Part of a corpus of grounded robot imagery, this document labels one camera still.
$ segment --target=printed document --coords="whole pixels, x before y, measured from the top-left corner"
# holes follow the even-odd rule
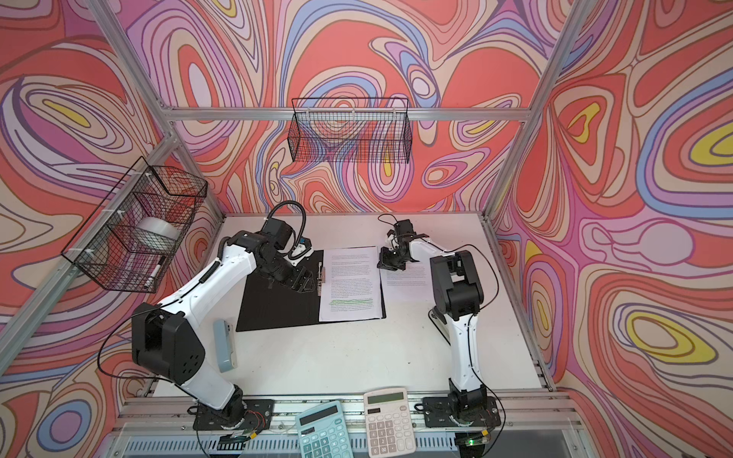
[[[404,270],[381,270],[384,305],[425,302],[435,305],[432,296],[432,275],[430,263],[408,262]]]
[[[377,247],[323,250],[319,321],[382,317]]]

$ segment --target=white calculator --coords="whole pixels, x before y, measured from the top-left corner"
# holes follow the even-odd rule
[[[364,412],[370,457],[390,458],[415,451],[407,390],[385,388],[364,394]]]

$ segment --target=white table surface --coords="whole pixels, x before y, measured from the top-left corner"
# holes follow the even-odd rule
[[[300,227],[300,216],[278,218],[296,231]],[[478,215],[398,215],[398,219],[406,218],[416,232],[428,234],[445,249],[473,243],[497,269]],[[257,231],[263,221],[261,216],[227,217],[219,237],[241,229]],[[382,246],[389,229],[375,215],[314,215],[307,218],[304,236],[317,250]],[[474,261],[485,301],[489,300],[496,290],[494,276],[478,253],[474,253]],[[234,330],[245,282],[242,280],[224,296],[198,331],[206,359],[215,368],[212,324],[224,319]],[[237,366],[222,375],[248,395],[363,393],[388,386],[403,386],[408,391],[448,391],[451,352],[427,318],[430,308],[432,305],[425,303],[387,303],[384,320],[234,332]],[[479,367],[484,382],[492,389],[541,388],[504,285],[496,300],[477,318]],[[159,382],[154,396],[186,395],[169,383]]]

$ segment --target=calculator display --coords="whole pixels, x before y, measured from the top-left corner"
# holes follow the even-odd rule
[[[323,409],[320,412],[312,413],[311,415],[306,415],[303,418],[301,418],[301,426],[307,425],[308,423],[312,423],[316,420],[320,420],[321,418],[325,418],[329,415],[333,415],[334,413],[338,412],[339,408],[335,405],[332,405],[328,409]]]
[[[380,402],[402,401],[405,397],[401,391],[390,394],[379,394],[377,396],[367,396],[366,401],[370,404],[379,404]]]

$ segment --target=blue calculator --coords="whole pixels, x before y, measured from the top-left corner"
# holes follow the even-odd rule
[[[341,402],[331,401],[295,417],[303,458],[353,458]]]

